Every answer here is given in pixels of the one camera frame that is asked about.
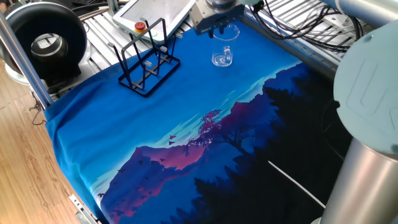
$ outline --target silver pole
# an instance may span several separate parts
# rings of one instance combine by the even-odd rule
[[[398,214],[396,159],[353,139],[320,224],[390,224]]]
[[[108,0],[109,13],[114,16],[119,11],[118,0]]]
[[[53,101],[37,75],[32,63],[29,61],[24,49],[22,49],[14,31],[12,31],[10,25],[7,23],[3,13],[0,13],[0,39],[14,59],[19,70],[35,91],[38,100],[41,102],[44,109],[46,109]]]

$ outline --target black cable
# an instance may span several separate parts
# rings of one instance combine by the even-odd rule
[[[356,40],[359,40],[359,38],[361,38],[361,31],[360,31],[360,29],[359,29],[360,24],[359,24],[358,20],[357,20],[355,17],[353,17],[353,16],[348,16],[348,17],[349,17],[349,18],[351,19],[351,21],[353,22],[354,29],[355,29],[355,37],[356,37]]]
[[[119,6],[123,6],[123,5],[125,5],[127,2],[118,2],[118,5]],[[74,9],[72,9],[72,11],[73,12],[76,12],[76,11],[79,11],[79,10],[82,10],[82,9],[90,9],[90,8],[92,8],[92,7],[102,7],[102,6],[108,6],[109,4],[107,3],[107,2],[102,2],[102,3],[96,3],[96,4],[88,4],[88,5],[86,5],[86,6],[79,6],[79,7],[76,7],[76,8],[74,8]]]
[[[276,31],[273,28],[271,28],[270,25],[266,24],[262,20],[261,16],[258,14],[258,12],[262,9],[263,13],[267,14],[274,21]],[[303,38],[307,42],[316,45],[317,47],[322,47],[324,49],[331,50],[334,52],[346,52],[349,49],[349,46],[324,43],[308,35],[314,28],[316,28],[316,26],[320,25],[323,22],[322,19],[325,16],[341,14],[340,12],[338,12],[337,10],[333,9],[330,6],[323,6],[317,17],[306,18],[306,20],[303,22],[303,25],[297,29],[294,29],[292,27],[287,26],[286,24],[279,22],[272,14],[272,11],[268,5],[267,0],[260,1],[259,3],[253,5],[252,7],[250,7],[250,10],[254,18],[257,20],[257,22],[263,27],[264,31],[275,40]],[[359,39],[363,35],[362,26],[355,17],[352,17],[351,20],[353,20],[354,28],[356,31],[356,39]],[[285,32],[290,32],[290,34],[284,35],[282,33],[282,30]]]

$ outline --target wooden floor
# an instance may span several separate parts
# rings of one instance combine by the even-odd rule
[[[0,224],[79,223],[45,126],[32,124],[34,105],[29,87],[12,81],[0,62]]]

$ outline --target gray cylinder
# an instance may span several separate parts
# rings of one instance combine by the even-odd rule
[[[321,0],[338,9],[335,0]],[[398,1],[395,0],[339,0],[341,10],[369,25],[381,27],[398,20]]]
[[[398,214],[396,159],[354,138],[320,224],[390,224]]]

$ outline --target mountain print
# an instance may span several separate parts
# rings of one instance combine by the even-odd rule
[[[137,147],[101,192],[105,217],[110,223],[311,223],[322,205],[275,167],[327,203],[343,162],[332,147],[344,156],[351,141],[330,104],[332,93],[331,83],[299,64],[265,80],[248,102],[203,114],[184,144],[176,133],[164,147]]]

